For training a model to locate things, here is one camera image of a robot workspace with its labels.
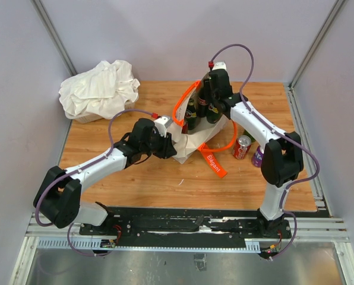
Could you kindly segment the canvas tote bag orange handles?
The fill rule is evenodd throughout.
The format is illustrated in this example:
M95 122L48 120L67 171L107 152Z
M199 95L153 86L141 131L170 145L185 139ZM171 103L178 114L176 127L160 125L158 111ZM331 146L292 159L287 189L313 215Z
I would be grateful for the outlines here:
M197 100L197 87L200 82L195 81L183 93L173 108L172 124L168 128L168 132L172 134L173 147L176 155L173 158L183 164L195 151L199 151L204 157L206 163L211 170L220 178L227 175L227 171L222 168L216 160L214 154L230 149L237 139L237 126L233 123L233 135L230 143L220 148L209 148L208 141L217 135L229 122L227 117L223 116L216 124L208 123L206 118L199 118L197 126L187 134L182 134L182 126L185 119L185 111L187 109L189 99Z

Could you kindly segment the green bottle gold foil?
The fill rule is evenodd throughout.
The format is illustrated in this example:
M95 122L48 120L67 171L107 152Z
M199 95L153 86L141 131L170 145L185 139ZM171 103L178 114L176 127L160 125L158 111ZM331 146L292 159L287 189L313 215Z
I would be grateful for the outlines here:
M256 139L246 129L243 131L242 135L248 137L251 140L251 144L256 142Z

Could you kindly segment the red cola can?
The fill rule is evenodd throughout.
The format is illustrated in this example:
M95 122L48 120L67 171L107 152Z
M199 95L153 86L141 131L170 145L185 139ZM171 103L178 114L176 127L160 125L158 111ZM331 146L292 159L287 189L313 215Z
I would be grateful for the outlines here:
M247 135L241 135L235 141L235 144L234 144L234 147L232 150L232 155L234 156L234 158L236 158L238 160L242 160L248 154L250 148L251 148L250 137Z

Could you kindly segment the purple soda can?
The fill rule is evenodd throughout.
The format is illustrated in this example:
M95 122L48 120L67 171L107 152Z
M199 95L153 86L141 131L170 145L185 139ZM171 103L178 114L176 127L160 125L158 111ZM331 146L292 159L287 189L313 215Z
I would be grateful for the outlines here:
M263 155L264 155L264 149L259 145L252 156L251 163L255 167L260 168L263 160Z

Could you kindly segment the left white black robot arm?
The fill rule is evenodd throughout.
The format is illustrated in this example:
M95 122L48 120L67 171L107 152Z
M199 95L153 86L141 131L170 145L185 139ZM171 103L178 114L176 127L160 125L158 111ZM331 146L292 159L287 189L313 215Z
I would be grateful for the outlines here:
M139 119L131 132L97 157L67 169L48 170L33 201L40 226L43 214L50 225L63 229L72 223L90 224L101 235L109 234L114 220L108 208L98 202L81 202L81 194L103 178L140 162L143 155L168 159L176 154L168 128L172 119L160 116L155 121Z

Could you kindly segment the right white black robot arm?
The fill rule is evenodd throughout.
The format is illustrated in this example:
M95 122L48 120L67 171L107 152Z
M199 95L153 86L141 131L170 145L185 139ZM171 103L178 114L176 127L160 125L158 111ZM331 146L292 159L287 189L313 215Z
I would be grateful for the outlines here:
M234 93L223 68L212 68L207 73L204 91L208 102L220 114L244 127L263 149L261 173L267 187L258 209L256 230L260 236L268 238L283 223L286 188L304 168L301 138L296 132L287 133L274 126L240 92Z

